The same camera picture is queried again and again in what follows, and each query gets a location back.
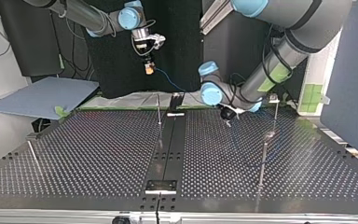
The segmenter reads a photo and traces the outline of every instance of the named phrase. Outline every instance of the metal post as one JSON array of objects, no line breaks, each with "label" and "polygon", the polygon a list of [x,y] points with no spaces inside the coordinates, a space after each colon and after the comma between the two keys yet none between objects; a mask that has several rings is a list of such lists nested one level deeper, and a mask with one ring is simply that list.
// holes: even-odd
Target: metal post
[{"label": "metal post", "polygon": [[157,93],[157,99],[156,99],[157,101],[156,101],[156,105],[157,105],[157,111],[158,111],[158,125],[160,125],[161,126],[161,111],[160,111],[160,109],[159,109],[159,95],[158,95],[158,93]]},{"label": "metal post", "polygon": [[278,117],[278,108],[279,108],[279,102],[276,104],[275,106],[275,116],[274,116],[274,119],[276,120],[277,117]]},{"label": "metal post", "polygon": [[260,179],[258,182],[259,189],[263,188],[263,178],[264,178],[264,170],[266,168],[266,157],[267,157],[267,147],[269,144],[267,142],[264,142],[263,146],[263,157],[261,159],[261,170],[260,170]]},{"label": "metal post", "polygon": [[32,152],[32,155],[34,156],[34,159],[35,159],[36,161],[38,161],[38,159],[37,159],[37,157],[36,157],[36,154],[34,153],[34,147],[32,146],[31,141],[27,141],[27,143],[28,143],[28,146],[29,146],[30,149],[31,149],[31,152]]}]

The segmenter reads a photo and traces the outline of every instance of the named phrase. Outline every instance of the green tape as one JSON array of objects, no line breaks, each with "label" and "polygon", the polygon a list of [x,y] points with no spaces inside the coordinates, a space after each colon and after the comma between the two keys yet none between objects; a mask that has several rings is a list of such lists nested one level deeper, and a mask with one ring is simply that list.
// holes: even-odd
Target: green tape
[{"label": "green tape", "polygon": [[[287,76],[289,75],[289,73],[290,73],[290,71],[287,70],[287,68],[283,64],[278,63],[278,65],[272,70],[272,72],[269,75],[272,77],[272,79],[281,83],[287,79]],[[267,92],[267,91],[270,91],[274,86],[275,86],[275,84],[272,83],[268,77],[266,77],[266,80],[258,88],[258,91]]]},{"label": "green tape", "polygon": [[62,108],[62,106],[56,106],[56,107],[54,107],[54,109],[55,109],[56,114],[57,114],[58,116],[60,116],[61,118],[66,118],[66,117],[68,117],[68,115],[71,114],[71,113],[69,113],[69,112],[66,112],[66,111]]},{"label": "green tape", "polygon": [[61,67],[61,69],[65,69],[65,65],[63,64],[63,60],[62,60],[61,54],[59,54],[58,57],[59,57],[59,59],[60,59],[60,67]]},{"label": "green tape", "polygon": [[300,112],[315,113],[322,100],[323,85],[306,84],[303,90]]}]

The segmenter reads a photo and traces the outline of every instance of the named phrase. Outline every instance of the gray robot arm segment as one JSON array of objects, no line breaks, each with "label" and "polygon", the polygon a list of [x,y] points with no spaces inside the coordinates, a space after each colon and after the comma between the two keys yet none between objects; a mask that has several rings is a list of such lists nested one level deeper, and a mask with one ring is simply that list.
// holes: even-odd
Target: gray robot arm segment
[{"label": "gray robot arm segment", "polygon": [[231,4],[244,16],[285,28],[285,37],[274,47],[275,52],[272,50],[264,64],[235,92],[217,78],[216,64],[215,69],[208,68],[210,63],[201,66],[202,81],[204,85],[209,83],[201,89],[204,103],[213,105],[220,100],[218,104],[243,110],[251,110],[276,84],[289,78],[291,69],[310,53],[323,49],[337,35],[351,10],[351,0],[231,0]]},{"label": "gray robot arm segment", "polygon": [[116,36],[117,32],[130,30],[131,42],[135,52],[142,58],[145,72],[154,73],[155,63],[152,51],[159,49],[165,42],[165,37],[158,34],[150,34],[144,8],[140,0],[134,0],[124,4],[124,8],[105,13],[100,9],[90,6],[82,0],[24,0],[35,7],[51,9],[57,12],[61,18],[67,18],[84,26],[93,37],[103,35]]}]

